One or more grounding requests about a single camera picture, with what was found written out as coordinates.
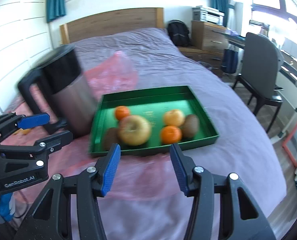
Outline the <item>brown kiwi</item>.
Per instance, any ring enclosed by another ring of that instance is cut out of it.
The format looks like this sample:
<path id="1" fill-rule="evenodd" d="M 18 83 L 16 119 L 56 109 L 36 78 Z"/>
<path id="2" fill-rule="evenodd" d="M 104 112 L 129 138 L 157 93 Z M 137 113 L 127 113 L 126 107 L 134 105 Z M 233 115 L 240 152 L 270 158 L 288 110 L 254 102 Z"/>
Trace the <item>brown kiwi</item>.
<path id="1" fill-rule="evenodd" d="M 111 127 L 108 130 L 106 130 L 106 133 L 104 135 L 103 139 L 103 149 L 105 151 L 109 151 L 112 144 L 120 144 L 120 138 L 118 136 L 119 129 L 116 127 Z"/>
<path id="2" fill-rule="evenodd" d="M 186 116 L 181 126 L 182 135 L 185 138 L 194 137 L 200 129 L 200 121 L 197 115 L 189 114 Z"/>

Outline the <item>navy tote bag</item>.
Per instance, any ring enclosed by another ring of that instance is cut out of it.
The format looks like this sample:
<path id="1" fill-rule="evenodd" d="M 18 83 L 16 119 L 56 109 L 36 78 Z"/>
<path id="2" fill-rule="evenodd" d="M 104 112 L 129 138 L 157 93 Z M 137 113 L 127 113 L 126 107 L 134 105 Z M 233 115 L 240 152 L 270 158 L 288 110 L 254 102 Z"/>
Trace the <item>navy tote bag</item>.
<path id="1" fill-rule="evenodd" d="M 238 66 L 238 49 L 233 44 L 230 44 L 224 50 L 221 70 L 226 74 L 234 74 Z"/>

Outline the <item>low wooden nightstand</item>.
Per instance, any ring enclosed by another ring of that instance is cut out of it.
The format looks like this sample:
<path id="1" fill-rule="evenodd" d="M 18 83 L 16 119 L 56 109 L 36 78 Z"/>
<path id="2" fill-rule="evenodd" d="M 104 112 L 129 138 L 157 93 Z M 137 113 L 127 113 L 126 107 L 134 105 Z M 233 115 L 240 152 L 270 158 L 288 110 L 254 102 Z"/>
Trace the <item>low wooden nightstand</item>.
<path id="1" fill-rule="evenodd" d="M 199 62 L 218 77 L 223 76 L 223 71 L 221 70 L 223 53 L 200 50 L 195 47 L 177 48 L 184 56 L 196 62 Z"/>

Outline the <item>yellow banana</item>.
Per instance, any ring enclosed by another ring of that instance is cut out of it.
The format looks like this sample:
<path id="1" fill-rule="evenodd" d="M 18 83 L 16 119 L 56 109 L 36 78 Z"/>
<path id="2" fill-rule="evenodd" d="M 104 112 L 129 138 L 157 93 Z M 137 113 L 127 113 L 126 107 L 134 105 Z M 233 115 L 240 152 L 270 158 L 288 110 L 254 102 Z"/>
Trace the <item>yellow banana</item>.
<path id="1" fill-rule="evenodd" d="M 26 135 L 26 134 L 29 134 L 30 132 L 32 131 L 31 128 L 28 128 L 28 129 L 18 129 L 17 131 L 15 131 L 13 134 L 23 134 L 23 135 Z"/>

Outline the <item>pink plastic sheet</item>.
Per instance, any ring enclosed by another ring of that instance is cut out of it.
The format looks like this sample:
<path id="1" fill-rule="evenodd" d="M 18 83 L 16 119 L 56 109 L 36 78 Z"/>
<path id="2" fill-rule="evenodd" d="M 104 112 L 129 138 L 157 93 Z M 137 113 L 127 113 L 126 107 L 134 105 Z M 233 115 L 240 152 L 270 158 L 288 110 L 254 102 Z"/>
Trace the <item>pink plastic sheet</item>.
<path id="1" fill-rule="evenodd" d="M 163 68 L 145 67 L 145 74 L 135 70 L 132 57 L 116 52 L 103 63 L 85 72 L 88 84 L 96 99 L 103 94 L 143 88 L 179 85 L 178 73 Z M 79 174 L 87 165 L 94 165 L 98 158 L 88 153 L 89 137 L 75 139 L 68 146 L 52 154 L 49 175 Z M 121 158 L 109 198 L 122 200 L 158 200 L 180 191 L 168 154 L 151 157 Z"/>

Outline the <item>grey black chair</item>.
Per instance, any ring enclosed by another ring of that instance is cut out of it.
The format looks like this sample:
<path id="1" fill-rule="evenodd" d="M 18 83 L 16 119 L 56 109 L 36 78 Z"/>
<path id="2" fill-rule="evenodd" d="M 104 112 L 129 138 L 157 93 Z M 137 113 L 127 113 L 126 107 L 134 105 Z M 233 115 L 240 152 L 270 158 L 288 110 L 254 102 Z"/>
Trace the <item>grey black chair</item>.
<path id="1" fill-rule="evenodd" d="M 283 104 L 282 97 L 275 90 L 277 75 L 283 62 L 280 50 L 268 37 L 246 34 L 241 73 L 237 75 L 232 89 L 241 83 L 251 93 L 249 101 L 256 98 L 254 115 L 263 106 L 276 107 L 266 132 L 270 131 Z"/>

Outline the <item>wooden headboard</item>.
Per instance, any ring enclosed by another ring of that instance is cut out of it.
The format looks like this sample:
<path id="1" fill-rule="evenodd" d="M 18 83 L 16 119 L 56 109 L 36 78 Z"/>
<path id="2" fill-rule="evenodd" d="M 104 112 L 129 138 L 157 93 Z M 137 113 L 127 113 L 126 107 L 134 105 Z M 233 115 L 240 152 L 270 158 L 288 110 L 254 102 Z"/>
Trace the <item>wooden headboard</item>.
<path id="1" fill-rule="evenodd" d="M 74 20 L 59 26 L 61 44 L 141 28 L 164 28 L 163 8 L 121 9 Z"/>

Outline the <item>small orange tangerine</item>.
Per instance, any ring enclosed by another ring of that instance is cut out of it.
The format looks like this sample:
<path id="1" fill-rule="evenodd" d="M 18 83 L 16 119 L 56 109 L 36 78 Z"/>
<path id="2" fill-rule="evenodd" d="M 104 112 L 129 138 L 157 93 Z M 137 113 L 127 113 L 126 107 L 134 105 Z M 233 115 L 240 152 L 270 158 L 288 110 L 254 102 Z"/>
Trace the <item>small orange tangerine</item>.
<path id="1" fill-rule="evenodd" d="M 114 110 L 114 116 L 116 120 L 120 121 L 124 117 L 127 117 L 131 114 L 130 110 L 126 106 L 117 106 Z"/>

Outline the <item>small yellow apple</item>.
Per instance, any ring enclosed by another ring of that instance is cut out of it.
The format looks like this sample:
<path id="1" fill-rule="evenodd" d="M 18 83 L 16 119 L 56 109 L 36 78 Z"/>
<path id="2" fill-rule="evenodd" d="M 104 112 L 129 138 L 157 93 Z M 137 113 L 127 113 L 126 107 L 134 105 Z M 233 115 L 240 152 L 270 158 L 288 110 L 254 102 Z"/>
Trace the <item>small yellow apple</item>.
<path id="1" fill-rule="evenodd" d="M 180 127 L 185 122 L 185 115 L 181 110 L 173 109 L 164 113 L 163 122 L 167 126 Z"/>

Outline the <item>white desk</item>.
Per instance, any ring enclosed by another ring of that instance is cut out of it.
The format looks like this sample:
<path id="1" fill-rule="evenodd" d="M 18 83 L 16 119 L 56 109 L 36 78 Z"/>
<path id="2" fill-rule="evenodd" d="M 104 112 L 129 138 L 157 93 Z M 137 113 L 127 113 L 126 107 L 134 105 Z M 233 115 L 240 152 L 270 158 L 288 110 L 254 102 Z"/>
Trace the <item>white desk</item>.
<path id="1" fill-rule="evenodd" d="M 245 48 L 245 38 L 237 35 L 231 35 L 228 33 L 228 31 L 221 32 L 221 31 L 215 31 L 214 33 L 219 33 L 223 35 L 225 38 L 227 38 L 229 44 L 236 46 L 240 49 Z M 287 63 L 286 61 L 283 62 L 280 73 L 286 77 L 295 87 L 297 87 L 297 70 L 295 67 Z M 293 106 L 289 100 L 286 99 L 286 101 L 290 104 L 290 106 L 294 109 L 295 112 L 297 112 L 297 106 Z"/>

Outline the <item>tangerine with stem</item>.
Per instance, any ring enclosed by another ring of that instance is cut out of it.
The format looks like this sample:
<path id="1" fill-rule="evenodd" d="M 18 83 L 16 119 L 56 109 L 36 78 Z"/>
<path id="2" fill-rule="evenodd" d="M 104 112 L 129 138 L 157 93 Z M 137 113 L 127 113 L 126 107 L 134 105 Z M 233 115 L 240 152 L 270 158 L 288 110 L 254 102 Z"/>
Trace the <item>tangerine with stem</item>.
<path id="1" fill-rule="evenodd" d="M 182 131 L 177 126 L 165 126 L 160 132 L 160 137 L 163 144 L 178 143 L 182 139 Z"/>

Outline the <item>steel black kettle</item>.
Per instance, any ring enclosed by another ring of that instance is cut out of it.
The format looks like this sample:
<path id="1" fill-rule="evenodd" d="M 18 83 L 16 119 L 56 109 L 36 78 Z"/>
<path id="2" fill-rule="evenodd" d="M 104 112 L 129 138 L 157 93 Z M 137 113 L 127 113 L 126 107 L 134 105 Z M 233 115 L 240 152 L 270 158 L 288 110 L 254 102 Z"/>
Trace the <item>steel black kettle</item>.
<path id="1" fill-rule="evenodd" d="M 61 128 L 72 132 L 74 138 L 90 133 L 95 115 L 95 99 L 80 66 L 73 44 L 65 44 L 39 59 L 34 68 L 18 82 L 18 90 L 33 114 L 42 110 L 33 98 L 30 87 L 37 85 L 57 122 L 43 127 L 53 134 Z"/>

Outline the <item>black backpack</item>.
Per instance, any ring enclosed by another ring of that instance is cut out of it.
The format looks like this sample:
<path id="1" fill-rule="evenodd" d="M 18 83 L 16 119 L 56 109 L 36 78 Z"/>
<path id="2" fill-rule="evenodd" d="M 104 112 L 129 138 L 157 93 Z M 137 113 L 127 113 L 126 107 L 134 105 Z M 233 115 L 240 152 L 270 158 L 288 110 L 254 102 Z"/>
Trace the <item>black backpack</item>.
<path id="1" fill-rule="evenodd" d="M 191 46 L 191 40 L 189 37 L 189 29 L 186 24 L 179 20 L 171 20 L 168 23 L 167 31 L 170 40 L 177 47 L 189 47 Z"/>

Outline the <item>white printer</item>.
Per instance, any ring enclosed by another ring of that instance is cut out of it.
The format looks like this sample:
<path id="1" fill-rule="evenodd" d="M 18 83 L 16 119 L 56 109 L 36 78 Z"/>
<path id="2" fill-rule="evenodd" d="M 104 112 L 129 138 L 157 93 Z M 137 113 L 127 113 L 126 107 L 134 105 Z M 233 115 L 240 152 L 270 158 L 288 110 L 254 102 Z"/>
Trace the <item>white printer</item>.
<path id="1" fill-rule="evenodd" d="M 223 18 L 225 14 L 217 9 L 197 6 L 192 8 L 192 12 L 194 21 L 203 21 L 214 23 L 217 25 L 223 25 Z"/>

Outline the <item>large green-red apple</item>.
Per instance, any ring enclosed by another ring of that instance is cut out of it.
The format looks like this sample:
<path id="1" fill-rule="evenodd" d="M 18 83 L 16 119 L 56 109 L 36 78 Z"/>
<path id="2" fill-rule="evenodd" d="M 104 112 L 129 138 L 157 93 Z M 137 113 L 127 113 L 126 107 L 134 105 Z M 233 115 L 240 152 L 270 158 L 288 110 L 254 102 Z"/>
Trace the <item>large green-red apple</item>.
<path id="1" fill-rule="evenodd" d="M 140 115 L 129 115 L 119 122 L 117 135 L 129 146 L 145 144 L 152 133 L 152 127 L 147 119 Z"/>

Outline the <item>wooden drawer cabinet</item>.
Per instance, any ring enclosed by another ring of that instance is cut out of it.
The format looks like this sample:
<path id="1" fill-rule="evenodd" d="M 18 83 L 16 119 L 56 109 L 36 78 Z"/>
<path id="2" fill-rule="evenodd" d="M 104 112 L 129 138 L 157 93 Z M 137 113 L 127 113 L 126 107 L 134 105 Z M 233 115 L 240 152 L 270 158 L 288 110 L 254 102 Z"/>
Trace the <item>wooden drawer cabinet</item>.
<path id="1" fill-rule="evenodd" d="M 223 53 L 229 46 L 226 31 L 227 28 L 214 23 L 191 21 L 191 43 L 201 50 Z"/>

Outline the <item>green tray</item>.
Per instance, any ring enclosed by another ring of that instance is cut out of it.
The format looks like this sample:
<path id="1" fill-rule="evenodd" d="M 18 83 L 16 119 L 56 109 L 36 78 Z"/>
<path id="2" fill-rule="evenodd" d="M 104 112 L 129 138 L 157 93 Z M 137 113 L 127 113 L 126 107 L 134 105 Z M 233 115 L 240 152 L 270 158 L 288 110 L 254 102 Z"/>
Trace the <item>green tray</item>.
<path id="1" fill-rule="evenodd" d="M 152 126 L 152 135 L 148 142 L 140 146 L 128 146 L 120 143 L 122 155 L 148 156 L 167 153 L 170 146 L 161 142 L 160 131 L 164 127 L 163 114 L 173 109 L 181 110 L 185 115 L 197 115 L 200 129 L 193 138 L 183 138 L 178 144 L 182 150 L 192 150 L 212 145 L 219 137 L 211 118 L 189 86 L 170 86 L 129 90 L 104 94 L 97 106 L 91 127 L 89 154 L 102 157 L 107 154 L 103 149 L 103 139 L 111 127 L 119 122 L 114 116 L 117 106 L 126 106 L 131 114 L 140 115 Z"/>

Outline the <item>grey bed cover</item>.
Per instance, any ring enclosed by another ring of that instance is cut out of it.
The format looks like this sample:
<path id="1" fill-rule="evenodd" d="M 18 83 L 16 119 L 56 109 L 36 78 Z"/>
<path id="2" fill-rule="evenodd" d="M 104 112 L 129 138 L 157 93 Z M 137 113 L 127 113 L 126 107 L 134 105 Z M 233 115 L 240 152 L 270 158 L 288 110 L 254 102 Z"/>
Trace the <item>grey bed cover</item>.
<path id="1" fill-rule="evenodd" d="M 15 239 L 274 239 L 286 182 L 267 133 L 237 94 L 164 31 L 92 37 L 44 55 L 37 85 L 57 122 L 4 145 L 0 195 L 38 195 Z"/>

